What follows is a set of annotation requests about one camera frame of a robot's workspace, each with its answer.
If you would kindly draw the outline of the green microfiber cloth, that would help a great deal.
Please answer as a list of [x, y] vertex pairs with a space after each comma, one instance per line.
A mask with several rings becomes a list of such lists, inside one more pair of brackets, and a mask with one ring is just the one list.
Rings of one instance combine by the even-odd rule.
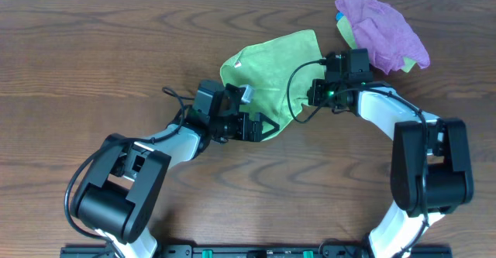
[[316, 34], [298, 31], [264, 43], [247, 46], [220, 67], [224, 84], [248, 84], [255, 89], [251, 103], [240, 110], [251, 117], [260, 112], [284, 129], [308, 104], [307, 91], [325, 68]]

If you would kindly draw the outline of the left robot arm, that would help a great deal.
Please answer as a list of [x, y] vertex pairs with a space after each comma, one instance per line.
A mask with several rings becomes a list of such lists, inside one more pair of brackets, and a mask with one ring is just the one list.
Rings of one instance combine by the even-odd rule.
[[77, 169], [64, 195], [64, 213], [80, 234], [104, 241], [100, 247], [68, 246], [62, 257], [166, 257], [173, 253], [150, 233], [166, 173], [193, 160], [210, 144], [231, 139], [261, 142], [280, 126], [261, 112], [241, 106], [253, 100], [248, 84], [235, 86], [203, 80], [192, 98], [165, 87], [180, 108], [166, 128], [145, 138], [114, 133]]

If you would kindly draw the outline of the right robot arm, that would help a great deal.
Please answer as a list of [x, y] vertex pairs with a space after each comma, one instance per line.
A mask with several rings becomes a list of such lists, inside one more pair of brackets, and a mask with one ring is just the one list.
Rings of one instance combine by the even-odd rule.
[[393, 202], [381, 223], [363, 238], [354, 257], [411, 257], [428, 228], [474, 196], [467, 127], [442, 119], [375, 81], [365, 49], [329, 53], [307, 92], [308, 103], [333, 113], [351, 112], [374, 124], [393, 143]]

